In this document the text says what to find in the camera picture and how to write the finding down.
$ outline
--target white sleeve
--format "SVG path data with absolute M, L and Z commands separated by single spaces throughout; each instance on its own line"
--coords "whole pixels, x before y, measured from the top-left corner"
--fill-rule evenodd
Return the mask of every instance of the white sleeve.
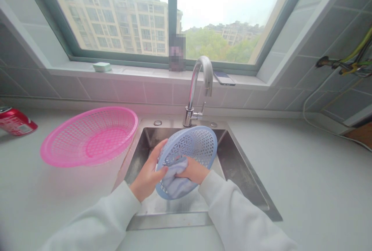
M 41 250 L 114 251 L 140 207 L 141 203 L 122 182 L 109 196 L 100 199 L 48 239 Z
M 243 196 L 231 180 L 211 171 L 199 193 L 209 206 L 208 214 L 225 250 L 297 250 L 291 240 L 270 218 Z

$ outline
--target white countertop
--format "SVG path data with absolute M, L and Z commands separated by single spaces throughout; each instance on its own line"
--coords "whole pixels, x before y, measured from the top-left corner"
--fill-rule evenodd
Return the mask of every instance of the white countertop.
M 42 141 L 79 112 L 22 111 L 39 125 L 36 132 L 12 137 L 0 130 L 4 250 L 40 247 L 72 217 L 111 192 L 122 163 L 118 158 L 70 169 L 45 164 L 39 155 Z M 302 120 L 219 120 L 228 121 L 284 219 L 277 224 L 300 250 L 372 250 L 371 153 Z M 119 249 L 174 251 L 175 242 L 177 250 L 224 249 L 213 226 L 130 231 Z

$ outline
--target blue plastic basket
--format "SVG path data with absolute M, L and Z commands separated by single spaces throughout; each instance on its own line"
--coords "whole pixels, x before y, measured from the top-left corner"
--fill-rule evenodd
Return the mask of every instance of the blue plastic basket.
M 217 137 L 211 128 L 196 126 L 189 129 L 183 129 L 173 134 L 164 145 L 159 155 L 156 170 L 158 171 L 163 166 L 173 165 L 175 161 L 182 156 L 194 158 L 200 164 L 210 169 L 216 153 Z M 193 184 L 194 185 L 188 192 L 180 194 L 177 199 L 187 195 L 198 186 L 196 183 Z M 173 199 L 168 195 L 162 181 L 156 185 L 156 191 L 163 199 Z

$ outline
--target chrome faucet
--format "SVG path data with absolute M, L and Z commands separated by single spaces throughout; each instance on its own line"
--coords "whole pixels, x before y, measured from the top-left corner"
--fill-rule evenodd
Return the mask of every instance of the chrome faucet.
M 204 72 L 204 89 L 205 89 L 205 96 L 212 96 L 212 84 L 213 84 L 213 68 L 212 63 L 210 62 L 207 56 L 201 56 L 195 63 L 195 67 L 193 70 L 193 77 L 191 78 L 191 88 L 190 88 L 190 95 L 189 95 L 189 104 L 185 107 L 186 115 L 183 119 L 183 125 L 185 127 L 191 126 L 191 120 L 201 120 L 203 117 L 203 111 L 205 102 L 203 103 L 203 107 L 201 108 L 201 112 L 194 112 L 193 108 L 193 101 L 194 101 L 194 94 L 196 88 L 196 81 L 198 79 L 198 74 L 200 68 L 203 67 Z

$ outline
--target mobile phone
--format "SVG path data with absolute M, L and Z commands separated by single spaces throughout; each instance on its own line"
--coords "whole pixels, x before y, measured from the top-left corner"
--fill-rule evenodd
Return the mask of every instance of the mobile phone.
M 215 71 L 213 74 L 221 85 L 235 86 L 235 82 L 227 75 L 227 73 Z

